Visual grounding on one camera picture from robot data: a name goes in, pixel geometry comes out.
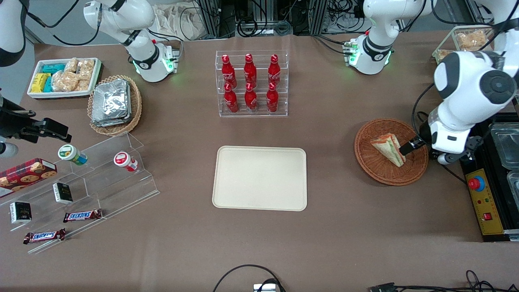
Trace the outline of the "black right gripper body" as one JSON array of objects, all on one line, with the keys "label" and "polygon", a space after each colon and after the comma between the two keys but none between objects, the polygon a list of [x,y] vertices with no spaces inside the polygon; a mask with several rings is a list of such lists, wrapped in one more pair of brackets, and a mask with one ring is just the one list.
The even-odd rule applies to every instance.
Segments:
[{"label": "black right gripper body", "polygon": [[36,144],[39,140],[37,135],[27,134],[24,129],[32,129],[36,120],[36,112],[26,110],[20,105],[1,97],[0,98],[0,135],[6,139],[25,140]]}]

